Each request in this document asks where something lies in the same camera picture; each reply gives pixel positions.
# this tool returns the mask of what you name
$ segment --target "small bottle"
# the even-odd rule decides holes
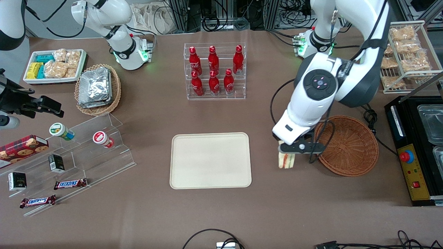
[[[234,93],[234,76],[232,76],[232,70],[229,68],[226,69],[223,85],[225,86],[226,95],[232,95]]]
[[[191,64],[192,71],[196,71],[198,73],[198,76],[202,75],[202,64],[200,63],[200,58],[195,52],[195,47],[190,47],[189,53],[189,63]]]
[[[49,128],[49,133],[53,136],[59,136],[66,141],[74,138],[75,133],[62,123],[55,123]]]
[[[216,97],[220,94],[220,88],[218,86],[219,82],[217,79],[217,75],[215,73],[215,71],[211,70],[209,72],[209,89],[211,90],[211,95],[213,97]]]
[[[215,75],[218,75],[218,67],[220,66],[220,64],[218,63],[218,56],[215,53],[214,46],[209,47],[208,62],[209,62],[209,70],[214,71]]]
[[[232,67],[235,75],[240,75],[243,73],[243,60],[245,58],[243,57],[242,49],[243,48],[241,47],[241,45],[237,45],[237,47],[235,47],[235,54],[233,59],[234,63]]]
[[[94,141],[94,143],[105,148],[111,148],[114,145],[114,139],[108,137],[108,135],[103,131],[94,133],[94,135],[92,136],[92,140]]]
[[[203,91],[202,80],[198,77],[196,71],[192,71],[191,76],[192,76],[191,80],[192,89],[194,89],[194,92],[197,96],[203,96],[204,91]]]

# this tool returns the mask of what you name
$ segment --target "brown tabletop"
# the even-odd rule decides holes
[[[300,30],[289,33],[298,34]],[[246,100],[188,101],[183,75],[184,43],[247,42]],[[340,46],[360,44],[351,29],[337,38]],[[135,71],[122,69],[108,53],[105,39],[31,39],[31,51],[81,48],[88,66],[113,66],[122,82],[122,98],[113,114],[137,165],[38,215],[22,216],[19,203],[0,188],[0,247],[10,248],[181,248],[205,228],[227,230],[246,248],[312,248],[318,243],[397,243],[397,230],[429,245],[442,239],[443,209],[411,207],[398,159],[380,146],[368,174],[341,177],[321,163],[296,155],[292,169],[279,169],[277,142],[271,136],[269,101],[294,78],[301,63],[292,48],[265,31],[199,32],[159,36],[152,63]],[[350,58],[357,48],[335,50]],[[0,144],[28,134],[48,137],[57,121],[74,126],[91,118],[77,110],[74,85],[33,86],[62,103],[65,117],[38,113],[22,117],[14,130],[0,132]],[[285,110],[293,88],[274,103]],[[396,95],[379,92],[371,105],[378,113],[377,134],[394,148],[383,106]],[[361,109],[334,104],[332,115],[362,119]],[[247,188],[174,190],[169,186],[171,140],[177,134],[245,132],[249,135],[252,184]],[[214,248],[227,237],[208,232],[189,248]]]

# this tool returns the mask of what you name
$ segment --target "red bottle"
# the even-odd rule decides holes
[[[211,90],[211,95],[212,96],[218,96],[220,94],[220,88],[219,88],[219,82],[217,79],[217,75],[215,73],[215,71],[211,70],[209,72],[209,89]]]
[[[241,45],[237,45],[237,47],[235,47],[235,54],[234,54],[234,66],[232,67],[232,70],[234,71],[235,75],[240,75],[243,73],[243,60],[245,59],[243,57],[243,53],[242,51],[242,47]]]
[[[223,79],[226,95],[232,95],[234,93],[234,77],[232,76],[232,70],[226,69],[226,75]]]
[[[194,92],[197,96],[203,96],[204,91],[203,91],[202,80],[198,77],[196,71],[192,71],[191,76],[192,76],[191,80],[192,89],[194,89]]]
[[[220,64],[218,63],[218,56],[215,53],[214,46],[209,47],[208,62],[209,62],[209,70],[214,71],[215,75],[218,75],[218,67]]]
[[[202,75],[202,64],[200,63],[200,58],[195,52],[195,47],[189,48],[189,63],[191,64],[191,68],[193,71],[198,73],[198,76]]]

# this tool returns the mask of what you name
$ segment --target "clear acrylic display stand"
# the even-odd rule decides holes
[[[234,75],[234,94],[226,95],[223,86],[223,78],[225,77],[226,69],[232,69],[233,57],[235,54],[235,47],[242,45],[243,47],[243,73],[241,75]],[[219,58],[219,74],[217,76],[220,81],[220,95],[214,97],[209,89],[209,47],[214,46]],[[197,96],[192,89],[191,84],[191,65],[189,63],[189,48],[195,47],[197,55],[200,57],[203,73],[200,79],[203,83],[204,95]],[[184,47],[184,65],[185,65],[185,80],[186,80],[186,95],[188,100],[216,100],[216,99],[245,99],[246,98],[246,43],[185,43]]]
[[[70,128],[75,137],[70,141],[56,136],[48,138],[49,149],[31,156],[23,161],[4,168],[7,171],[0,174],[0,182],[8,181],[10,172],[26,174],[27,188],[23,191],[11,191],[10,198],[19,208],[23,198],[42,198],[56,196],[55,205],[85,191],[92,186],[135,166],[131,151],[123,144],[117,127],[122,123],[112,114],[92,118],[84,123]],[[111,148],[105,148],[92,141],[97,131],[104,131],[114,139]],[[51,154],[63,158],[64,173],[50,171],[48,157]],[[54,190],[56,181],[76,180],[87,178],[86,187]],[[24,216],[32,216],[48,209],[51,205],[41,205],[23,209]]]

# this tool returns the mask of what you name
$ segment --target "control panel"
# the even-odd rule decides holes
[[[398,149],[397,152],[411,200],[429,200],[429,191],[427,190],[414,146],[412,144],[406,145]]]

